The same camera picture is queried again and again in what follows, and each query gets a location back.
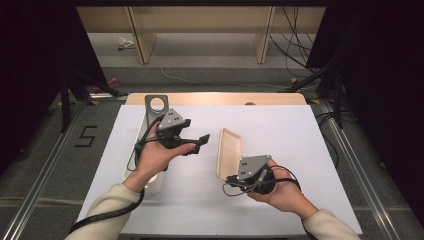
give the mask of person's left hand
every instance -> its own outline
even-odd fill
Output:
[[[152,127],[149,134],[156,133],[158,126],[159,122]],[[125,179],[123,184],[134,192],[140,192],[150,178],[163,171],[173,158],[185,154],[195,147],[195,144],[187,143],[173,149],[167,149],[158,141],[146,143],[141,151],[137,169]]]

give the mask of white tabletop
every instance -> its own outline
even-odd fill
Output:
[[[211,134],[199,154],[177,157],[169,165],[162,190],[146,195],[132,212],[123,234],[177,237],[273,237],[305,235],[300,219],[246,195],[228,197],[216,176],[219,132],[241,135],[243,156],[270,154],[298,178],[318,208],[332,211],[361,234],[329,152],[307,105],[174,106],[191,119],[181,137]],[[144,117],[142,105],[125,105],[116,119],[79,219],[111,185],[123,180],[126,164]]]

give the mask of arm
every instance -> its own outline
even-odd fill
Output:
[[[268,166],[275,166],[274,160]],[[282,168],[272,168],[275,178],[290,178],[290,173]],[[317,239],[359,239],[355,232],[328,210],[318,210],[291,182],[279,182],[274,190],[266,195],[250,192],[247,194],[258,202],[268,203],[282,212],[298,215],[308,233]]]
[[[155,133],[157,126],[158,124],[150,133]],[[137,202],[140,192],[150,178],[164,170],[174,157],[187,153],[194,147],[195,144],[184,144],[174,149],[166,149],[159,142],[146,143],[140,154],[137,170],[133,171],[122,184],[112,186],[108,192],[99,196],[88,210],[87,217],[120,210]],[[129,217],[130,214],[125,214],[89,224],[76,230],[66,239],[117,239]]]

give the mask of white sleeve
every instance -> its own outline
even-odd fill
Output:
[[[319,240],[359,239],[358,235],[346,223],[326,209],[321,209],[303,221],[306,231]]]
[[[140,193],[129,190],[122,184],[116,184],[111,189],[99,196],[91,205],[87,212],[87,217],[113,212],[128,207],[132,203],[136,203],[140,198]],[[130,214],[119,217],[101,220],[88,224],[71,233],[66,240],[74,239],[90,239],[90,240],[116,240],[122,228],[127,223]]]

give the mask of hand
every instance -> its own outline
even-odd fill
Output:
[[[270,167],[278,165],[274,160],[269,160],[267,164]],[[276,179],[291,178],[290,173],[283,168],[273,167],[272,173]],[[255,192],[250,192],[247,195],[258,202],[268,203],[282,212],[293,212],[302,220],[309,218],[318,211],[292,182],[278,182],[274,190],[266,195]]]
[[[149,134],[156,133],[158,125],[159,122],[152,127]],[[150,178],[164,170],[173,158],[190,152],[195,147],[195,144],[187,143],[173,149],[167,149],[158,141],[146,143],[141,151],[137,170],[132,172],[123,184],[134,192],[140,192]]]

